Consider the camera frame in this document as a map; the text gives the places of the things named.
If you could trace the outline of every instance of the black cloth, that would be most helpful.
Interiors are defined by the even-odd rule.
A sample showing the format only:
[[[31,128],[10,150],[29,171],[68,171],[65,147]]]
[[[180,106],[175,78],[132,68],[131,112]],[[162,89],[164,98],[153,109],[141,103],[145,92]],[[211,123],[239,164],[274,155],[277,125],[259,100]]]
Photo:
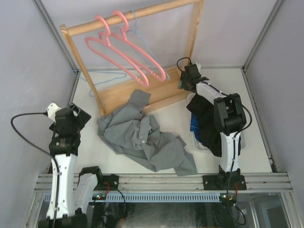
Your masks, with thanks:
[[[206,98],[195,94],[187,109],[199,120],[199,135],[204,145],[207,146],[214,156],[222,156],[221,137],[214,125],[213,104]]]

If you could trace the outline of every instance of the white wall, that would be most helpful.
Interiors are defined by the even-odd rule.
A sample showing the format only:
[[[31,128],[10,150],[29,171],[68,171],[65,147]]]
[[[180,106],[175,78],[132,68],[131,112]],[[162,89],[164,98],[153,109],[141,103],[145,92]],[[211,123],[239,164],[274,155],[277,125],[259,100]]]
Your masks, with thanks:
[[[65,105],[73,76],[30,0],[6,1],[0,14],[0,226],[20,228],[27,221],[38,174],[49,159],[13,132],[10,119],[24,112],[44,112],[51,101]],[[16,127],[46,150],[50,124],[45,116],[16,120]]]
[[[304,1],[288,0],[248,68],[280,171],[304,211]]]
[[[96,14],[108,17],[113,10],[127,12],[161,2],[166,0],[43,0],[57,28],[61,24],[70,27],[92,21]],[[205,0],[193,60],[204,67],[243,66],[275,2]],[[138,19],[140,33],[162,66],[173,66],[178,58],[184,57],[191,12],[192,6],[189,5]],[[134,21],[131,21],[131,28],[134,28],[133,25]],[[119,32],[119,26],[113,26],[111,30]],[[115,68],[89,50],[84,42],[87,35],[96,36],[97,32],[73,38],[87,68]],[[141,44],[133,35],[129,38]],[[114,45],[125,52],[131,50],[120,42],[114,42]],[[131,67],[106,47],[100,47],[99,50]]]

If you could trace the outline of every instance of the hanger hook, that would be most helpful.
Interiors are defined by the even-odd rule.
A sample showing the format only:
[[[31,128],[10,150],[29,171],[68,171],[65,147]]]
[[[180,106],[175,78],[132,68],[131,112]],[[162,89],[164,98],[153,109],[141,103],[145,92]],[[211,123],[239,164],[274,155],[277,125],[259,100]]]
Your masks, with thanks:
[[[100,15],[96,15],[95,20],[100,20],[104,24],[104,27],[106,28],[106,31],[99,32],[99,37],[101,38],[101,35],[104,35],[106,38],[110,37],[111,35],[110,27],[108,23],[105,21],[105,19]]]
[[[114,10],[112,14],[119,16],[124,22],[124,26],[121,27],[121,33],[124,34],[126,31],[128,31],[129,30],[129,22],[128,22],[127,18],[124,16],[124,14],[121,11],[118,11],[118,10]]]

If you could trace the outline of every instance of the white tabletop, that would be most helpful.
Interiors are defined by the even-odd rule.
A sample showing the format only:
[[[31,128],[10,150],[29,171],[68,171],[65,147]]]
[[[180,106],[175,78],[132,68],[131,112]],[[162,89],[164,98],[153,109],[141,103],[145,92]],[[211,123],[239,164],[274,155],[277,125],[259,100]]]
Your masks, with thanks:
[[[240,69],[202,69],[201,73],[210,79],[215,87],[226,93],[238,93],[242,103],[250,110],[253,116],[252,125],[243,134],[246,146],[241,150],[239,166],[241,172],[271,172],[268,157],[263,140],[257,125],[256,117],[250,102],[245,82]],[[90,72],[94,83],[103,82],[118,74]],[[103,89],[130,80],[130,77],[116,79],[101,85],[97,89]],[[89,95],[90,87],[84,80],[79,80],[73,102],[92,116],[92,119],[81,131],[81,144],[78,150],[76,172],[83,167],[98,165],[103,173],[154,173],[137,164],[124,155],[117,155],[97,135],[96,120],[100,117],[97,103],[94,97]],[[219,171],[220,158],[213,156],[209,150],[197,151],[193,145],[190,129],[190,118],[186,109],[187,101],[171,104],[167,107],[153,111],[153,114],[163,132],[171,132],[180,135],[187,146],[186,151],[193,154],[198,173],[217,173]],[[174,169],[162,170],[157,173],[175,173]]]

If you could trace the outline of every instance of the blue cloth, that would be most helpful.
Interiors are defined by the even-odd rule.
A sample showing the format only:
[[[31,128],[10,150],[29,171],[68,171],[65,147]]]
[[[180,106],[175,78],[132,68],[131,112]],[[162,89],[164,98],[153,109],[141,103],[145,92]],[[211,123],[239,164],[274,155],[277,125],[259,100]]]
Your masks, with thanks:
[[[190,131],[194,132],[195,139],[205,146],[200,139],[199,119],[191,113]]]

